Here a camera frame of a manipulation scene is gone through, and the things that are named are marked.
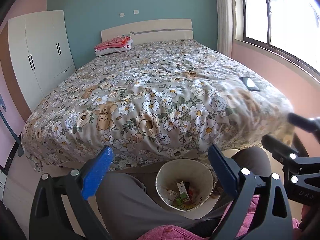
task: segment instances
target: white wardrobe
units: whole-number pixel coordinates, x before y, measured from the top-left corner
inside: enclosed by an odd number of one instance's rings
[[[21,92],[33,111],[76,71],[63,11],[44,11],[9,20],[11,62]]]

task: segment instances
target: black phone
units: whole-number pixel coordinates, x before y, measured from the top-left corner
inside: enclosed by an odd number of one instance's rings
[[[260,91],[257,85],[251,80],[251,78],[240,77],[240,80],[250,91]]]

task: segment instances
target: bed sheet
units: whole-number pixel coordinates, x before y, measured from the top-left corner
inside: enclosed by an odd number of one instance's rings
[[[239,77],[261,89],[250,92]],[[152,42],[97,57],[39,104],[22,132],[36,171],[85,163],[113,148],[110,170],[175,158],[204,160],[261,145],[272,133],[290,144],[289,100],[257,73],[194,40]]]

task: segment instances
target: window frame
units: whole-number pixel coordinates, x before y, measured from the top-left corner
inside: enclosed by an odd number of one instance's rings
[[[295,63],[297,66],[299,66],[300,68],[302,68],[303,70],[307,71],[309,74],[311,74],[314,78],[316,78],[318,81],[320,81],[320,72],[317,71],[315,68],[313,68],[311,65],[309,65],[308,63],[304,62],[303,60],[299,59],[298,57],[296,57],[295,55],[280,49],[278,47],[275,47],[273,45],[271,45],[271,6],[270,6],[270,0],[266,0],[267,3],[267,13],[268,13],[268,33],[267,33],[267,42],[264,43],[262,41],[258,41],[255,40],[253,38],[249,38],[246,36],[246,4],[245,4],[245,0],[242,0],[243,3],[243,41],[247,42],[247,43],[251,43],[253,45],[262,47],[266,50],[269,50],[271,52],[274,52],[284,58],[286,58],[287,60]]]

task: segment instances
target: floor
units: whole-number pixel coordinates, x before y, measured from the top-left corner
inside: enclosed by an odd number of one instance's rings
[[[224,155],[227,157],[231,157],[235,154],[237,150],[227,150],[224,151]],[[282,165],[272,159],[269,152],[268,156],[271,162],[271,168],[273,172],[277,172],[283,180],[283,172]],[[136,173],[137,171],[128,171],[127,173],[131,173],[131,175],[137,177],[140,181],[142,181],[147,188],[148,195],[160,206],[166,209],[170,209],[164,203],[162,203],[160,197],[156,193],[155,188],[155,178],[157,171],[160,169],[160,165],[155,165],[151,167],[145,167],[143,169],[143,173]],[[44,166],[44,172],[49,173],[52,177],[65,175],[70,172],[69,168],[60,168],[53,166]],[[31,205],[34,197],[34,193],[36,191],[37,184],[41,177],[42,173],[34,172],[31,166],[28,163],[28,160],[23,157],[18,157],[17,155],[14,157],[14,160],[11,164],[9,174],[7,177],[7,181],[5,184],[3,202],[9,208],[12,213],[15,215],[17,222],[20,227],[26,234],[28,238],[28,227],[29,227],[29,215],[31,210]],[[206,215],[214,206],[217,199],[209,198],[205,203],[203,203],[200,207],[190,212],[179,212],[176,210],[172,210],[172,212],[180,213],[181,215],[188,217],[190,219],[198,219]],[[76,233],[83,235],[79,224],[76,221],[76,218],[71,209],[68,198],[64,196],[63,202],[65,204],[65,208],[67,210],[68,217],[70,219],[71,225],[73,226]],[[98,212],[97,203],[95,197],[91,197],[89,199],[90,206],[93,211],[97,215],[98,219],[102,221],[102,217]],[[301,220],[301,208],[302,205],[293,201],[290,201],[290,207],[292,212],[292,217]]]

